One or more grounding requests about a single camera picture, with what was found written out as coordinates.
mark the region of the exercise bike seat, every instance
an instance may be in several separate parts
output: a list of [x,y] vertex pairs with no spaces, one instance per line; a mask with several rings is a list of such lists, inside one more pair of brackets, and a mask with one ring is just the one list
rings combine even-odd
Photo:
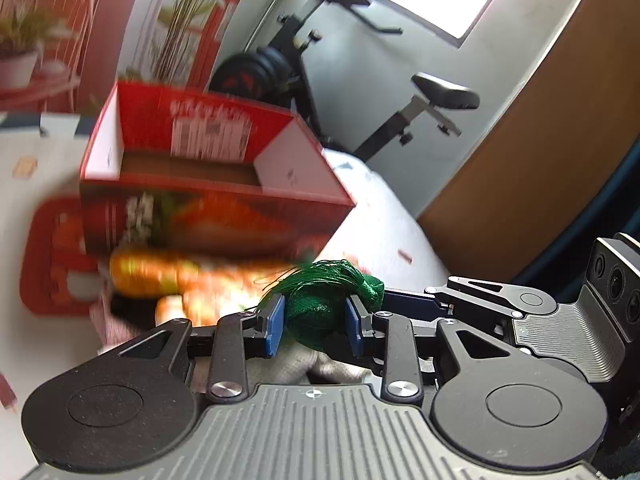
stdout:
[[427,100],[436,107],[450,110],[473,110],[480,105],[480,96],[464,86],[425,73],[417,73],[411,81]]

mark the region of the red cardboard box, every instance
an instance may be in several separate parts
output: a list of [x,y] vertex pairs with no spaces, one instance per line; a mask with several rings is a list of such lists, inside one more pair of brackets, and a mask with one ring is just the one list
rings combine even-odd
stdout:
[[80,170],[84,242],[313,258],[354,204],[295,114],[118,82]]

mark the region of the barcode label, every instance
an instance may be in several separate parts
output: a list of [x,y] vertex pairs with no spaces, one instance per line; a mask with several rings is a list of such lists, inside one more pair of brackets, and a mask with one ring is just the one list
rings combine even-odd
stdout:
[[248,118],[174,119],[171,154],[201,160],[242,162],[251,133]]

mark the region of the ribbed gray surface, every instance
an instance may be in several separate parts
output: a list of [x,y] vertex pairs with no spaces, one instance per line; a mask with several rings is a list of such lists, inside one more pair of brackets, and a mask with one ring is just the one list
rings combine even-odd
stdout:
[[[321,392],[316,398],[306,393]],[[28,480],[95,480],[43,465]],[[368,386],[260,386],[240,404],[210,408],[159,461],[105,480],[433,479],[595,480],[587,466],[512,475],[457,457],[417,408],[386,404]]]
[[570,362],[590,383],[610,380],[625,357],[622,339],[587,285],[577,303],[560,304],[549,316],[514,320],[513,326],[518,345]]

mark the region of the camera lens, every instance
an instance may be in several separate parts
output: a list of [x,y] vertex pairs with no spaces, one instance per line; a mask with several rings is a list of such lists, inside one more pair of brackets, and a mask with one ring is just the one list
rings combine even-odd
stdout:
[[640,319],[640,293],[634,290],[626,306],[626,320],[629,323],[636,323]]
[[620,269],[614,269],[609,278],[609,295],[612,300],[616,301],[622,294],[622,288],[625,285],[624,277]]
[[604,256],[601,254],[598,256],[595,265],[593,266],[593,270],[596,271],[596,277],[601,278],[604,274]]

